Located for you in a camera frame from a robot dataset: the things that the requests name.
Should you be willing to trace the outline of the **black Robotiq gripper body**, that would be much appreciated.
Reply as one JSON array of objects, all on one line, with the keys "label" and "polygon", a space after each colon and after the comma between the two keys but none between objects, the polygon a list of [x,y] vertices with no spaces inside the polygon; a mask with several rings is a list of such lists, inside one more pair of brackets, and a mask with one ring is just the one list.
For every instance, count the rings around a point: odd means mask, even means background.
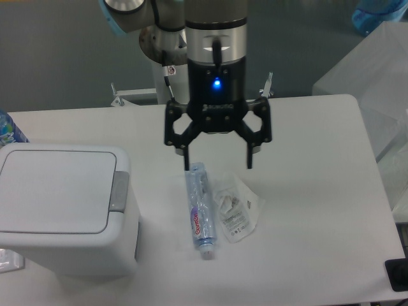
[{"label": "black Robotiq gripper body", "polygon": [[188,60],[191,127],[204,133],[229,133],[245,127],[246,58],[222,64]]}]

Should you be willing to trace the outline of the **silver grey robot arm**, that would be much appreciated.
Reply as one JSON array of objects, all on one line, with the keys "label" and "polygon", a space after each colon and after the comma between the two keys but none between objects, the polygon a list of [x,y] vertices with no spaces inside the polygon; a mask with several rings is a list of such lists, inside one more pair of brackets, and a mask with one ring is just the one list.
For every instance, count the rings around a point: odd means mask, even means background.
[{"label": "silver grey robot arm", "polygon": [[162,67],[184,64],[189,101],[166,104],[164,143],[184,159],[200,134],[236,132],[247,144],[247,167],[272,140],[266,96],[245,99],[247,1],[101,1],[117,33],[140,32],[140,46]]}]

